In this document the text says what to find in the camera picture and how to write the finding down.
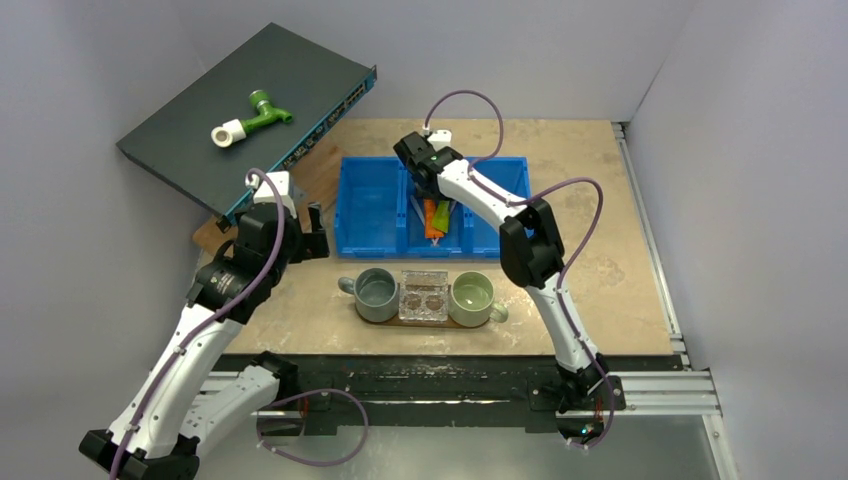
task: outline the green mug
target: green mug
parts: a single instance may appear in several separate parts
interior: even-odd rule
[[[480,272],[465,272],[456,277],[451,287],[448,314],[463,327],[479,327],[491,318],[503,323],[509,311],[495,302],[495,286]]]

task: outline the blue bin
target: blue bin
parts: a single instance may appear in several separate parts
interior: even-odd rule
[[[477,170],[511,193],[530,196],[526,158],[496,158],[479,164]],[[409,197],[414,194],[415,183],[397,158],[344,158],[334,222],[337,255],[417,259],[500,257],[498,233],[464,205],[454,209],[448,233],[439,240],[438,247],[433,247],[424,237],[424,226],[410,204]]]

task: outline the green plastic faucet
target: green plastic faucet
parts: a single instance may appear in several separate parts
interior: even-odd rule
[[[294,120],[291,112],[277,108],[271,104],[271,97],[264,90],[256,90],[248,97],[250,104],[259,115],[246,120],[230,120],[220,127],[212,129],[212,141],[221,148],[226,148],[257,128],[270,125],[276,121],[291,123]]]

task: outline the white wall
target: white wall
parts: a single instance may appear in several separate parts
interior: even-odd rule
[[[92,478],[76,452],[176,324],[201,210],[115,148],[202,73],[164,0],[0,15],[0,465]]]
[[[508,117],[629,120],[694,0],[174,0],[209,68],[276,22],[379,81],[351,115],[422,117],[476,88]],[[475,99],[446,117],[491,117]]]
[[[742,478],[848,472],[848,3],[702,1],[629,131]]]

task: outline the table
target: table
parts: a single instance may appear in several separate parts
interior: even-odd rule
[[[344,119],[325,140],[351,156],[393,155],[392,145],[421,126],[420,119]],[[433,120],[453,131],[453,147],[468,156],[489,153],[497,141],[494,120]],[[568,282],[592,339],[608,355],[672,353],[626,170],[606,121],[507,120],[504,156],[527,157],[531,188],[539,192],[561,179],[590,176],[604,187],[604,212],[592,240],[572,267]],[[566,255],[582,238],[596,205],[591,186],[573,186],[547,197]],[[325,214],[331,247],[334,214]],[[340,276],[382,266],[399,278],[403,269],[447,270],[450,280],[468,270],[484,272],[496,297],[510,310],[506,323],[477,329],[390,327],[360,320],[353,299],[336,287]],[[529,296],[491,261],[359,261],[336,257],[291,265],[272,297],[254,313],[226,353],[314,354],[552,354],[553,346]]]

